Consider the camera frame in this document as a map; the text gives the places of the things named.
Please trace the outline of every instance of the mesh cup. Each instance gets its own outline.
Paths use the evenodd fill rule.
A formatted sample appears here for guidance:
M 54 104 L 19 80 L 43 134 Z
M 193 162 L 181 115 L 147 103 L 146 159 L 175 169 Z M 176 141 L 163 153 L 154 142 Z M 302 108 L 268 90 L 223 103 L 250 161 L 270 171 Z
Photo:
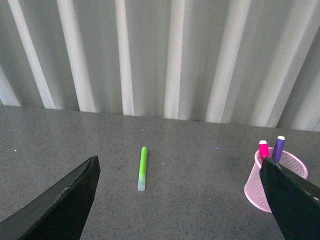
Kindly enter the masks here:
M 272 155 L 274 148 L 269 147 L 269 155 Z M 261 158 L 259 150 L 254 154 L 255 163 L 250 173 L 249 179 L 244 186 L 244 194 L 246 198 L 258 209 L 271 213 L 264 187 L 262 186 L 259 171 L 261 168 Z M 304 163 L 300 161 L 296 156 L 287 151 L 282 151 L 279 163 L 298 174 L 300 177 L 306 179 L 308 176 L 308 170 Z

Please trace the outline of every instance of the pink marker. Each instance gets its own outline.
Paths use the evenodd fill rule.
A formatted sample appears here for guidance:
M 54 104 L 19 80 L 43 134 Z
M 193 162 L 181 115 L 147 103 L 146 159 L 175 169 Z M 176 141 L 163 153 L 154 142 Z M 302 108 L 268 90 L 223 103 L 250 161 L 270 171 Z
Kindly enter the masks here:
M 260 151 L 261 163 L 263 163 L 265 157 L 269 157 L 269 146 L 267 141 L 261 140 L 259 142 L 259 151 Z

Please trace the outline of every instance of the gray countertop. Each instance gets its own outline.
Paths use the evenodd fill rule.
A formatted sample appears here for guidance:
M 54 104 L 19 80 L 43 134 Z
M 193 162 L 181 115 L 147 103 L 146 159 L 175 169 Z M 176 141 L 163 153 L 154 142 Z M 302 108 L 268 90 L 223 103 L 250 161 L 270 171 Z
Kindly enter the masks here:
M 0 105 L 0 221 L 97 155 L 82 240 L 281 240 L 273 215 L 244 194 L 259 140 L 278 135 L 320 186 L 319 132 Z

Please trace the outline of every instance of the pink mesh pen holder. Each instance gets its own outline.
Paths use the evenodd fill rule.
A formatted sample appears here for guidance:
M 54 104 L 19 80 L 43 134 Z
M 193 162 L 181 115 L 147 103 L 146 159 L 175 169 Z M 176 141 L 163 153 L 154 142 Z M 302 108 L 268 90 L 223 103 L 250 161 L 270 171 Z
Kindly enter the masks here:
M 269 147 L 269 155 L 272 155 L 274 148 Z M 258 209 L 271 213 L 264 187 L 262 186 L 259 171 L 261 168 L 261 158 L 259 150 L 254 154 L 255 163 L 250 173 L 249 179 L 244 186 L 244 194 L 246 198 Z M 279 163 L 298 174 L 300 177 L 306 179 L 308 177 L 308 170 L 304 163 L 296 156 L 287 151 L 282 151 Z

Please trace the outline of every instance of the green marker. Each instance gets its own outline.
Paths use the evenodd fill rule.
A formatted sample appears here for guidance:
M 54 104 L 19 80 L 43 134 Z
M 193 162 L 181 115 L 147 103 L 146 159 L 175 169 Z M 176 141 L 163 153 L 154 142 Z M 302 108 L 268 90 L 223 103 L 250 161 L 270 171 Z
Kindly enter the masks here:
M 140 169 L 138 179 L 138 191 L 144 191 L 146 185 L 146 170 L 147 170 L 148 148 L 141 148 Z

